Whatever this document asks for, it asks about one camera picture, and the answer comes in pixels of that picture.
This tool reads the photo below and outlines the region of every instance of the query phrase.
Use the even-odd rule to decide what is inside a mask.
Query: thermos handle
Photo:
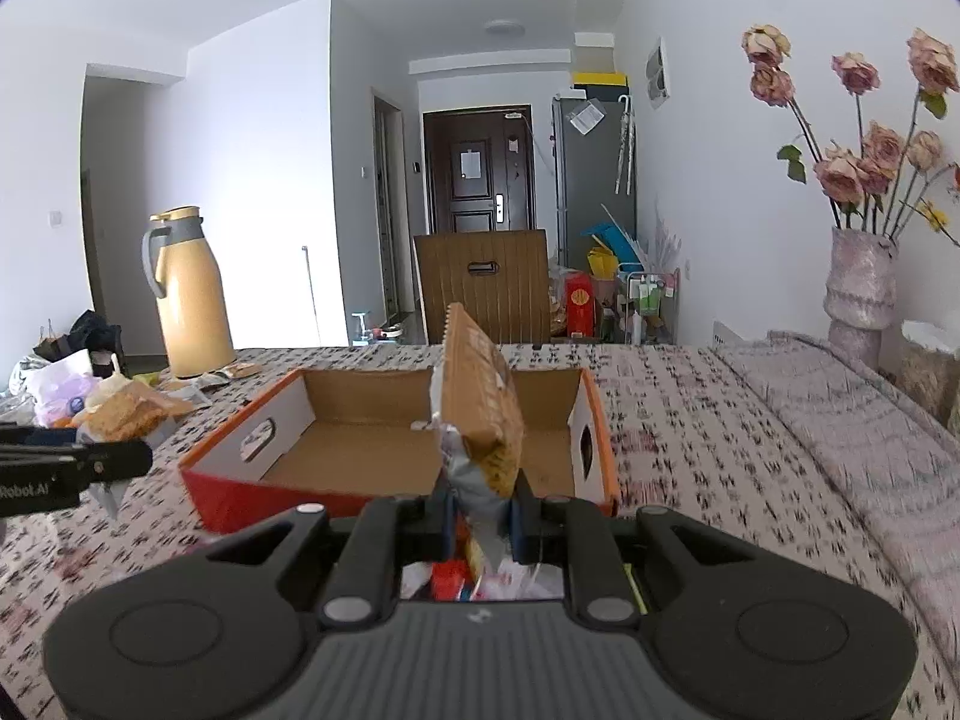
[[[143,234],[143,242],[141,242],[140,245],[140,259],[143,262],[143,272],[144,275],[147,276],[147,283],[150,285],[150,289],[154,291],[157,300],[166,298],[167,290],[157,281],[157,276],[155,275],[157,266],[154,265],[150,257],[150,241],[169,234],[169,227],[154,227]]]

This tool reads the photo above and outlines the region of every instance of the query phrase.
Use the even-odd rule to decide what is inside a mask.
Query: flower
[[[870,129],[863,139],[863,155],[877,163],[877,167],[890,178],[896,175],[904,154],[904,139],[889,127],[870,122]]]
[[[942,95],[947,89],[960,92],[952,46],[931,38],[920,28],[913,30],[906,45],[910,47],[910,70],[926,93]]]
[[[784,108],[793,100],[793,81],[786,71],[769,65],[757,65],[754,77],[750,80],[750,91],[767,105]]]
[[[743,33],[743,50],[757,65],[779,66],[790,55],[790,41],[774,25],[754,25]]]
[[[828,148],[827,159],[813,166],[824,194],[841,204],[859,205],[863,200],[861,171],[848,148]]]
[[[892,176],[880,170],[880,165],[870,157],[863,157],[856,161],[860,184],[867,194],[887,194]]]
[[[867,62],[862,53],[847,52],[843,56],[834,56],[830,66],[852,95],[862,95],[871,89],[880,88],[877,68]]]
[[[926,222],[930,225],[930,229],[934,232],[947,229],[950,218],[943,211],[934,208],[933,203],[929,200],[921,202],[917,210],[920,211],[920,215],[926,219]]]
[[[944,155],[944,145],[936,132],[924,130],[913,136],[906,148],[907,161],[917,170],[930,170]]]

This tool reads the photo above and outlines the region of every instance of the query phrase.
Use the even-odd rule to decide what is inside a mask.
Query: yellow flower
[[[917,210],[920,211],[920,215],[926,219],[926,222],[930,225],[930,229],[934,232],[947,229],[947,225],[950,223],[949,217],[943,211],[938,211],[934,208],[933,203],[929,200],[924,200]]]

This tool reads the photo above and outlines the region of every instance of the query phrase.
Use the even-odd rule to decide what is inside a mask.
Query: ceiling light
[[[520,37],[526,31],[522,23],[515,19],[494,19],[485,23],[483,29],[490,35],[506,35],[508,37]]]

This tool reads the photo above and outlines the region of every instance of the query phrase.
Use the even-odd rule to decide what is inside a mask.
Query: gray refrigerator
[[[629,154],[624,153],[620,194],[615,194],[623,103],[598,103],[605,116],[590,132],[581,135],[568,116],[583,103],[584,100],[566,98],[554,100],[553,131],[557,148],[558,260],[567,268],[589,272],[587,252],[595,244],[581,233],[594,224],[610,221],[600,204],[607,206],[624,230],[637,235],[637,165],[634,180],[628,186]]]

